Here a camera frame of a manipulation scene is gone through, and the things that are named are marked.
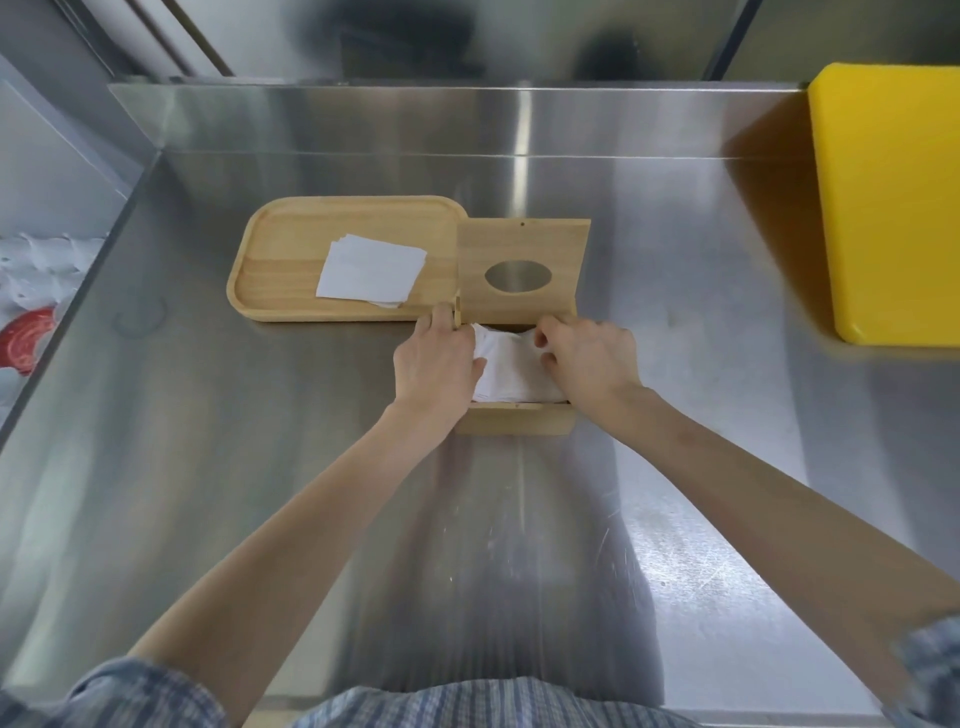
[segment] yellow cutting board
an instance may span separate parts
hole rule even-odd
[[[834,63],[809,100],[837,332],[960,346],[960,68]]]

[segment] rolled-up sleeve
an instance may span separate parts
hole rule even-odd
[[[186,675],[123,658],[100,665],[57,703],[28,706],[0,692],[0,728],[220,728],[216,698]]]
[[[897,728],[960,728],[960,617],[911,633],[896,651],[913,682],[887,718]]]

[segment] person's right arm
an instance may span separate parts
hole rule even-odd
[[[663,473],[884,704],[903,696],[892,644],[960,614],[960,583],[644,387],[628,330],[547,316],[537,340],[575,407]]]

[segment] oval hole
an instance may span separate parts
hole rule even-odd
[[[550,269],[535,260],[504,260],[484,275],[487,283],[504,293],[528,293],[550,282]]]

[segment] metal countertop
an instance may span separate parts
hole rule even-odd
[[[298,93],[228,90],[247,94],[234,131],[289,118],[273,94]],[[857,349],[818,329],[812,161],[783,146],[798,137],[763,133],[784,109],[797,122],[803,95],[759,90],[475,89],[464,110],[460,89],[301,88],[309,113],[333,92],[369,116],[343,126],[337,151],[322,135],[310,144],[324,148],[298,146],[296,130],[287,147],[218,140],[210,125],[239,112],[203,98],[223,88],[121,87],[134,116],[136,94],[173,94],[148,99],[165,109],[165,151],[0,453],[6,682],[56,696],[128,649],[390,401],[409,325],[262,325],[227,302],[248,218],[288,195],[592,218],[578,305],[635,333],[647,384],[960,577],[960,355]],[[385,104],[413,105],[420,125],[390,127]],[[691,116],[707,107],[715,118]],[[458,141],[463,114],[484,121]],[[636,133],[660,142],[631,136],[641,117]],[[878,721],[685,498],[586,422],[568,439],[451,436],[377,519],[267,702],[515,674],[712,722]]]

